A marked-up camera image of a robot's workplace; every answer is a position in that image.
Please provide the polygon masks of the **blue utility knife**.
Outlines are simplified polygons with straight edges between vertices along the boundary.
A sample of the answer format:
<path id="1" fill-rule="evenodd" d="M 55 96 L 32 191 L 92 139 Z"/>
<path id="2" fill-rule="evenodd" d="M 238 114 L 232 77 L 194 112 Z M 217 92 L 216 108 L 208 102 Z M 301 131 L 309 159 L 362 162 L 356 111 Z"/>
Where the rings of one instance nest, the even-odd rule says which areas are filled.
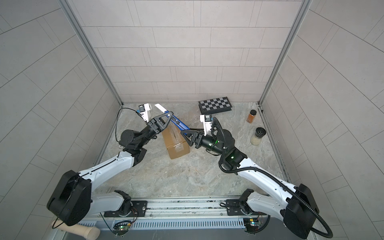
<path id="1" fill-rule="evenodd" d="M 168 113 L 169 111 L 166 110 L 162 105 L 160 104 L 155 104 L 155 107 L 157 107 L 161 112 L 163 113 Z M 175 117 L 174 115 L 170 116 L 170 115 L 167 115 L 167 117 L 170 117 L 171 118 L 171 122 L 173 122 L 181 131 L 184 131 L 184 130 L 190 130 L 190 128 L 185 125 L 182 121 L 180 121 L 177 117 Z"/>

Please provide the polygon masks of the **brown cardboard express box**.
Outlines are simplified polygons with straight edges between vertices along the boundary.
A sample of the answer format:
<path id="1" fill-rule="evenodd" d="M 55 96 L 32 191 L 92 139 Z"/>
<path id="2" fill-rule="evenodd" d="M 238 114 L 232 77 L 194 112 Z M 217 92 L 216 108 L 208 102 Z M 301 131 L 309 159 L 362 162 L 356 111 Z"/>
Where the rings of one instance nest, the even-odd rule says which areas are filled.
<path id="1" fill-rule="evenodd" d="M 180 129 L 172 122 L 162 132 L 166 149 L 171 160 L 190 153 L 190 146 L 180 133 Z"/>

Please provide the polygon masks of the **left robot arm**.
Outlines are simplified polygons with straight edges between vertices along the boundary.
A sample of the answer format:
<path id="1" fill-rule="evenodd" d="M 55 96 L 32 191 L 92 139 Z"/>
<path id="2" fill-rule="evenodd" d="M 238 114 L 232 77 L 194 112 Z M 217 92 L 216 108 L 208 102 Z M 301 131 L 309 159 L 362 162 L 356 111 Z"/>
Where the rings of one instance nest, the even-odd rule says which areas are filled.
<path id="1" fill-rule="evenodd" d="M 125 130 L 119 145 L 123 150 L 116 156 L 87 170 L 64 173 L 47 203 L 47 209 L 67 226 L 79 223 L 84 217 L 111 212 L 126 217 L 132 210 L 131 197 L 121 190 L 95 195 L 94 190 L 122 171 L 139 164 L 146 154 L 146 145 L 164 131 L 173 116 L 167 112 L 152 118 L 140 132 Z"/>

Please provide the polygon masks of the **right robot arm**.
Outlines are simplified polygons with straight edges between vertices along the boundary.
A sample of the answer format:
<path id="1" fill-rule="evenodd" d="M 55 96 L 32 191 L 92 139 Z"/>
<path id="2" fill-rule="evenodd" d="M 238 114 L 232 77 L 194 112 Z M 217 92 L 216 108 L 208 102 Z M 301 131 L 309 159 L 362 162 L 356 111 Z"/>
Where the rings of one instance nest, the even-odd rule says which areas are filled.
<path id="1" fill-rule="evenodd" d="M 190 146 L 220 155 L 219 167 L 223 172 L 237 174 L 268 194 L 263 197 L 245 191 L 239 200 L 243 212 L 265 213 L 281 220 L 297 237 L 308 237 L 320 211 L 307 186 L 295 186 L 262 169 L 236 148 L 228 130 L 217 130 L 214 136 L 205 135 L 202 130 L 184 130 L 181 134 Z"/>

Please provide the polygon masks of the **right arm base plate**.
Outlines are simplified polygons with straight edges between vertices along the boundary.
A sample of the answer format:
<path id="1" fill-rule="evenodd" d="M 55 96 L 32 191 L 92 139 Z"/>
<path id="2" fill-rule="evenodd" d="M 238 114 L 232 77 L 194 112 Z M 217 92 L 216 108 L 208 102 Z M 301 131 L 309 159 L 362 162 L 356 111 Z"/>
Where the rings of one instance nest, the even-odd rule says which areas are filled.
<path id="1" fill-rule="evenodd" d="M 220 203 L 220 206 L 227 210 L 228 216 L 267 216 L 265 213 L 251 210 L 246 207 L 245 204 L 242 204 L 239 200 L 235 199 L 227 199 L 223 203 Z"/>

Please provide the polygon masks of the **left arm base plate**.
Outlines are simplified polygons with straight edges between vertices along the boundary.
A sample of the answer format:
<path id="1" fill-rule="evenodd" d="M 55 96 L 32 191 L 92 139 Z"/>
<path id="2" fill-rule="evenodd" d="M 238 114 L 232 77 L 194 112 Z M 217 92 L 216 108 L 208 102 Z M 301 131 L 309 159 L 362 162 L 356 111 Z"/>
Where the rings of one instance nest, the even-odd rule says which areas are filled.
<path id="1" fill-rule="evenodd" d="M 123 203 L 117 211 L 104 212 L 105 218 L 144 217 L 147 210 L 147 201 L 130 201 Z"/>

